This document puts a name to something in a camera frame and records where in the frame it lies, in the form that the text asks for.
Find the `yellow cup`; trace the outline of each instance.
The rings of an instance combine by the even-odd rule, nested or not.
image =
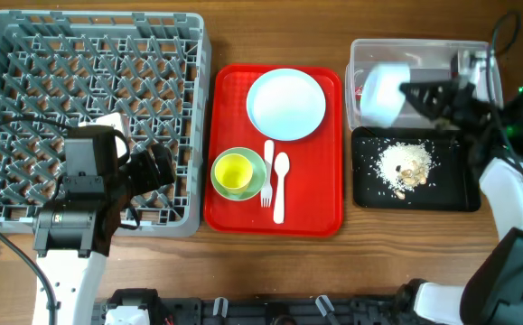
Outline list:
[[[227,192],[241,194],[253,178],[253,165],[238,153],[228,154],[215,165],[215,178]]]

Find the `white cup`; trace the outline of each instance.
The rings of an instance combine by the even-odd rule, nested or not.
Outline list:
[[[379,63],[366,79],[361,94],[361,116],[373,125],[390,127],[399,116],[406,96],[399,85],[409,82],[407,63]]]

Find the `metal grid rack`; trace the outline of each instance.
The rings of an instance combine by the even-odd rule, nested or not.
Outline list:
[[[175,184],[137,196],[140,231],[187,237],[201,218],[203,118],[210,41],[197,14],[0,11],[0,120],[43,116],[76,126],[121,113],[132,152],[173,152]],[[64,171],[61,130],[39,122],[0,129],[0,230],[32,232]],[[126,223],[132,216],[123,212]]]

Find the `clear plastic bin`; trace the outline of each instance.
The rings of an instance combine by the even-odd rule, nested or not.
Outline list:
[[[359,126],[375,126],[361,114],[356,89],[363,87],[369,72],[380,62],[405,62],[410,67],[412,82],[437,81],[451,78],[451,62],[459,51],[484,51],[486,42],[443,40],[355,40],[351,44],[351,59],[345,70],[345,105],[348,125],[353,130]],[[492,70],[494,100],[502,103],[502,88],[498,65]],[[487,100],[485,73],[482,72],[476,87],[478,99]],[[405,103],[391,127],[433,128],[434,123],[420,116]]]

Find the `red tray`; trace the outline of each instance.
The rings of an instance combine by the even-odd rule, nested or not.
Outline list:
[[[303,139],[275,141],[278,153],[289,155],[291,168],[285,176],[285,222],[273,222],[277,175],[271,172],[274,196],[271,208],[261,208],[260,194],[250,200],[224,199],[213,188],[210,168],[215,158],[232,147],[247,147],[263,157],[268,138],[247,117],[247,93],[264,73],[292,68],[312,76],[325,94],[325,117],[319,127]],[[341,172],[341,81],[325,68],[233,64],[217,75],[210,127],[209,167],[203,214],[218,231],[328,237],[341,226],[343,178]]]

